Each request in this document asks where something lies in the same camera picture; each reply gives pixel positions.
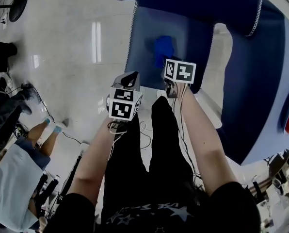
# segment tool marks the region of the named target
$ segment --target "cable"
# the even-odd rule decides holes
[[[150,146],[150,144],[151,144],[151,142],[152,142],[152,138],[151,138],[150,136],[148,136],[147,134],[141,132],[141,131],[140,131],[140,133],[143,134],[143,135],[145,135],[145,136],[147,136],[147,137],[149,137],[149,139],[150,139],[150,142],[149,142],[149,144],[148,144],[147,146],[145,146],[145,147],[143,147],[143,148],[140,148],[141,150],[143,150],[143,149],[145,149],[145,148],[147,148],[147,147]]]
[[[153,131],[153,130],[148,130],[147,128],[146,128],[146,123],[144,122],[144,121],[142,121],[142,122],[140,122],[140,128],[142,129],[142,130],[144,130],[144,131]]]
[[[64,134],[64,136],[66,136],[67,138],[73,139],[73,140],[77,141],[79,144],[81,144],[81,142],[79,142],[77,139],[75,139],[75,138],[72,138],[72,137],[70,137],[70,136],[66,135],[64,132],[63,132],[63,134]]]
[[[48,212],[48,216],[51,216],[52,209],[53,209],[53,207],[54,207],[54,205],[55,205],[55,203],[56,203],[56,201],[57,201],[59,195],[60,195],[60,193],[58,192],[57,197],[56,197],[56,199],[55,199],[55,201],[54,201],[54,203],[53,203],[53,205],[52,205],[50,211]]]
[[[180,121],[181,121],[182,135],[181,135],[180,127],[179,127],[179,126],[178,126],[178,131],[179,131],[180,138],[181,138],[182,142],[184,143],[185,152],[186,152],[186,154],[187,154],[187,156],[188,156],[188,159],[189,159],[189,161],[190,161],[190,163],[191,163],[191,165],[192,165],[193,176],[194,176],[193,182],[195,183],[196,178],[201,179],[201,177],[200,177],[200,175],[196,172],[194,163],[193,163],[193,161],[192,161],[192,159],[191,159],[191,157],[190,157],[189,151],[188,151],[188,146],[187,146],[187,144],[186,144],[186,142],[185,142],[185,140],[184,140],[184,130],[183,130],[183,121],[182,121],[182,101],[183,101],[183,95],[184,95],[186,89],[187,89],[187,85],[185,84],[185,85],[184,85],[184,89],[183,89],[183,91],[182,91],[182,93],[181,93],[181,96],[180,96],[180,99],[181,99],[181,101],[180,101]],[[173,112],[174,112],[174,114],[175,114],[175,102],[174,102],[174,105],[173,105]]]
[[[4,8],[3,8],[3,10],[2,10],[2,14],[1,14],[1,16],[0,16],[0,21],[1,21],[1,18],[3,17],[3,14],[4,14]]]
[[[43,106],[45,107],[45,109],[46,109],[48,115],[53,119],[53,122],[55,123],[54,117],[52,117],[52,115],[49,113],[48,108],[47,108],[47,106],[44,104],[44,102],[43,102],[43,100],[42,100],[42,98],[41,98],[39,92],[37,91],[37,89],[36,89],[34,86],[32,86],[32,88],[33,88],[33,89],[35,90],[35,92],[37,93],[37,95],[38,95],[40,101],[42,102]]]
[[[12,93],[12,92],[16,91],[16,90],[17,90],[17,89],[19,89],[19,88],[21,88],[21,86],[20,86],[20,87],[18,87],[18,88],[16,88],[16,89],[14,89],[13,91],[10,91],[9,93],[7,93],[7,95],[9,95],[10,93]]]
[[[52,117],[52,115],[51,115],[50,112],[48,111],[48,108],[47,108],[47,106],[44,104],[44,102],[43,102],[43,100],[42,100],[42,98],[41,98],[39,92],[37,91],[37,89],[36,89],[34,86],[33,86],[32,88],[36,91],[36,93],[37,93],[37,95],[38,95],[40,101],[42,102],[43,106],[45,107],[45,109],[46,109],[48,115],[53,119],[53,122],[55,123],[54,117]],[[77,141],[79,144],[81,144],[81,142],[78,141],[76,138],[73,138],[73,137],[70,137],[70,136],[66,135],[65,132],[63,132],[63,134],[64,134],[64,136],[66,136],[67,138],[72,139],[72,140],[75,140],[75,141]]]
[[[119,127],[125,128],[125,131],[120,131],[120,132],[111,131],[111,129],[116,129],[117,130]],[[124,134],[124,133],[127,133],[127,128],[126,128],[125,124],[120,122],[120,121],[117,121],[117,120],[108,123],[108,129],[109,129],[109,132],[111,134]]]

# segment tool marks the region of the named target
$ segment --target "black pants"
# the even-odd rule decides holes
[[[140,153],[140,128],[136,115],[114,146],[105,172],[102,219],[125,206],[170,202],[182,197],[183,184],[193,186],[191,166],[179,146],[178,125],[167,99],[152,106],[152,159],[146,171]]]
[[[20,91],[11,98],[0,92],[0,151],[4,149],[12,135],[22,112],[21,105],[25,102],[24,93],[27,92],[29,91]]]
[[[36,189],[37,195],[34,198],[34,203],[35,203],[35,206],[37,209],[38,218],[41,216],[44,216],[42,214],[41,206],[46,203],[48,197],[54,192],[55,187],[58,185],[58,180],[52,180],[50,182],[50,184],[48,184],[47,188],[41,194],[39,194],[40,190],[42,189],[42,186],[47,181],[47,179],[48,179],[48,176],[46,174],[44,174],[41,177],[40,182],[39,182],[37,189]]]
[[[13,43],[0,42],[0,72],[8,70],[8,58],[17,54],[17,48]]]
[[[78,165],[80,163],[80,160],[82,159],[82,156],[79,155],[77,158],[77,161],[75,163],[75,165],[73,166],[73,169],[71,170],[68,179],[66,180],[64,187],[62,189],[62,192],[60,193],[60,198],[57,200],[57,203],[59,204],[63,198],[66,196],[67,192],[69,191],[70,187],[71,187],[71,183],[73,181],[73,178],[75,176],[75,173],[77,171]]]

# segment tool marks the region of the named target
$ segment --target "blue fabric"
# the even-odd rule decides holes
[[[224,23],[248,35],[260,0],[136,0],[138,6],[182,15],[208,24]]]
[[[59,126],[55,126],[53,132],[55,132],[55,133],[60,133],[60,132],[62,132],[62,128],[59,127]]]
[[[21,136],[18,140],[15,142],[16,145],[18,145],[20,148],[25,150],[29,156],[32,158],[32,160],[42,169],[46,169],[47,165],[51,161],[51,158],[49,156],[43,155],[40,151],[36,150],[32,146],[32,142],[23,136]]]
[[[161,36],[154,42],[154,56],[155,66],[157,68],[163,68],[163,62],[165,56],[171,58],[174,54],[174,48],[172,44],[172,38],[170,36]]]
[[[276,97],[284,64],[285,18],[268,0],[263,0],[253,37],[229,30],[233,49],[225,69],[223,126],[218,133],[226,155],[242,164],[260,137]]]
[[[46,118],[44,121],[47,122],[48,125],[50,124],[49,118]]]
[[[163,35],[172,39],[174,56],[196,63],[194,84],[196,93],[201,87],[209,58],[213,24],[207,24],[177,14],[137,7],[130,39],[125,72],[138,71],[140,85],[164,90],[163,69],[155,67],[154,42]]]

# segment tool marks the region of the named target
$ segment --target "tiled floor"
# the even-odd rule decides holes
[[[270,1],[289,18],[286,0]],[[79,141],[93,138],[106,116],[105,98],[109,86],[116,76],[124,72],[133,7],[133,1],[28,0],[17,22],[8,22],[5,29],[0,23],[0,41],[14,42],[18,47],[18,55],[10,58],[14,86],[31,82],[57,121],[69,118],[66,133]],[[97,52],[96,56],[92,45],[96,35],[95,25],[101,28],[101,52]],[[226,27],[216,27],[202,88],[220,106],[224,69],[231,49],[232,38]],[[150,129],[149,108],[156,98],[156,91],[143,91],[144,100],[139,114]],[[41,105],[30,102],[30,106],[33,115],[22,115],[20,118],[28,128],[39,123],[47,114]],[[148,139],[142,137],[145,146]],[[60,135],[48,170],[60,175],[63,182],[79,152],[80,146],[76,141]],[[142,154],[148,166],[150,147]],[[266,172],[263,162],[245,167],[232,163],[232,166],[243,183],[249,183],[253,176]]]

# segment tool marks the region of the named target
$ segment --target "blue object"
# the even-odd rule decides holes
[[[169,35],[174,56],[196,63],[197,93],[209,58],[214,26],[226,24],[233,49],[225,69],[222,127],[228,157],[238,164],[289,147],[282,120],[289,105],[289,21],[268,0],[136,0],[126,72],[141,85],[164,89],[154,67],[154,40]]]
[[[53,132],[54,132],[54,133],[60,133],[60,132],[62,132],[62,128],[59,127],[59,126],[55,126]]]
[[[47,122],[48,125],[50,124],[49,118],[46,118],[44,121]]]
[[[171,58],[174,55],[172,38],[170,36],[161,36],[154,42],[155,66],[163,68],[164,58]]]

